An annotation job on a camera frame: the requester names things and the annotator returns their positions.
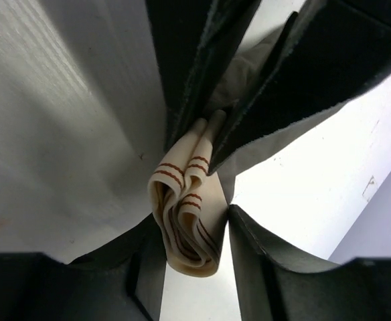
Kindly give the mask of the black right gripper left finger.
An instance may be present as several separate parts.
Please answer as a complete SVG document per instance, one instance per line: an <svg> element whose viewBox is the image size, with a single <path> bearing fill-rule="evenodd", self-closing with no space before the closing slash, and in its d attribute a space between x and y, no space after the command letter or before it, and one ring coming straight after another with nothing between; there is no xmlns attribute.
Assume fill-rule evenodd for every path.
<svg viewBox="0 0 391 321"><path fill-rule="evenodd" d="M152 215L69 264L0 253L0 320L158 320L165 265Z"/></svg>

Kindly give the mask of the olive underwear with cream waistband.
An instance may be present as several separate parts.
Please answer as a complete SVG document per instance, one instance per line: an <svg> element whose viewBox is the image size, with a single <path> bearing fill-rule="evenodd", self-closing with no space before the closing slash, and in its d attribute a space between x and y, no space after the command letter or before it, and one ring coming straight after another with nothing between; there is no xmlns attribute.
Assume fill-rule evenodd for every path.
<svg viewBox="0 0 391 321"><path fill-rule="evenodd" d="M247 146L208 174L214 139L226 120L226 109L238 99L277 42L277 27L254 47L236 54L203 114L171 147L148 182L153 216L161 229L168 264L193 277L214 275L220 263L226 210L238 174L262 161Z"/></svg>

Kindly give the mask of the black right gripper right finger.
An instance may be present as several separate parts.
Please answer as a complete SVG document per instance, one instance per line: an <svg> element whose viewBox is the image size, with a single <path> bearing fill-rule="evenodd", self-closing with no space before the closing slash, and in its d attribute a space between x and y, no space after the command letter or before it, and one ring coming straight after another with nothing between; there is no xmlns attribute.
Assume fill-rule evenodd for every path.
<svg viewBox="0 0 391 321"><path fill-rule="evenodd" d="M391 320L391 258L321 259L237 205L228 222L243 320Z"/></svg>

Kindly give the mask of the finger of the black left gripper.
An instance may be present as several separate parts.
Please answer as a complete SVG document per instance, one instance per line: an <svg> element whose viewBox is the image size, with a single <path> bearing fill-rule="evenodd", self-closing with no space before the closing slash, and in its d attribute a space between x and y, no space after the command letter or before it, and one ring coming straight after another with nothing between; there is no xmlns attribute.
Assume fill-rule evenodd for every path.
<svg viewBox="0 0 391 321"><path fill-rule="evenodd" d="M164 149L202 115L259 1L146 1L167 107Z"/></svg>
<svg viewBox="0 0 391 321"><path fill-rule="evenodd" d="M306 1L218 135L210 172L245 171L391 74L391 1Z"/></svg>

